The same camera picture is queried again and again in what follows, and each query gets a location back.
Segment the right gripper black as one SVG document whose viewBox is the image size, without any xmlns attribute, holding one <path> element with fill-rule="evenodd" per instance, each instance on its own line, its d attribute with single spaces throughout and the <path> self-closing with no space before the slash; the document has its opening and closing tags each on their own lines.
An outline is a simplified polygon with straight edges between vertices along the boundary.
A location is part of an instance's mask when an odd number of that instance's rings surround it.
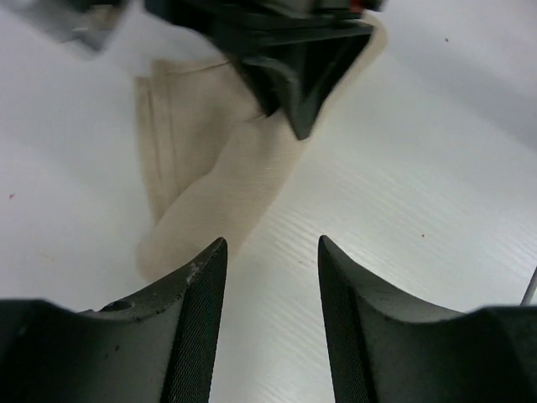
<svg viewBox="0 0 537 403">
<path fill-rule="evenodd" d="M 265 114 L 284 113 L 299 141 L 310 137 L 325 100 L 373 38 L 373 26 L 364 22 L 322 25 L 383 7 L 383 1 L 144 3 L 149 14 L 196 32 L 224 23 L 217 27 L 217 47 L 231 56 Z"/>
</svg>

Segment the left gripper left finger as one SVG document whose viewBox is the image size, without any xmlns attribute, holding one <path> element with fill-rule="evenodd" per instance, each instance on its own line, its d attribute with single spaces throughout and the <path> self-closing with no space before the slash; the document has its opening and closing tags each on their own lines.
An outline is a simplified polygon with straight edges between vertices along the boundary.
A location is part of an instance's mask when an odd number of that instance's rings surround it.
<svg viewBox="0 0 537 403">
<path fill-rule="evenodd" d="M 219 238 L 99 311 L 2 301 L 2 401 L 208 401 L 226 276 Z"/>
</svg>

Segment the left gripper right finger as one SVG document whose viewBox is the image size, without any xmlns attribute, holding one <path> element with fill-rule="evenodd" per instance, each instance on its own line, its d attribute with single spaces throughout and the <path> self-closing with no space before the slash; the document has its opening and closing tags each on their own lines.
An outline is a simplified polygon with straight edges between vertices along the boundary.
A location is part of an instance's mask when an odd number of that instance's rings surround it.
<svg viewBox="0 0 537 403">
<path fill-rule="evenodd" d="M 318 277 L 338 402 L 533 402 L 536 309 L 453 311 L 400 290 L 328 237 Z"/>
</svg>

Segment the beige cloth napkin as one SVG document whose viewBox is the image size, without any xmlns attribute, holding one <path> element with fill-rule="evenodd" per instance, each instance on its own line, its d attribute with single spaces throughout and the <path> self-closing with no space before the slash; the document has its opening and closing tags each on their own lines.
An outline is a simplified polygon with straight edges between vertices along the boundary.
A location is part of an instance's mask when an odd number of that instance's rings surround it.
<svg viewBox="0 0 537 403">
<path fill-rule="evenodd" d="M 134 81 L 138 148 L 154 227 L 137 248 L 148 281 L 216 238 L 237 254 L 307 148 L 282 112 L 263 114 L 223 55 L 153 60 Z"/>
</svg>

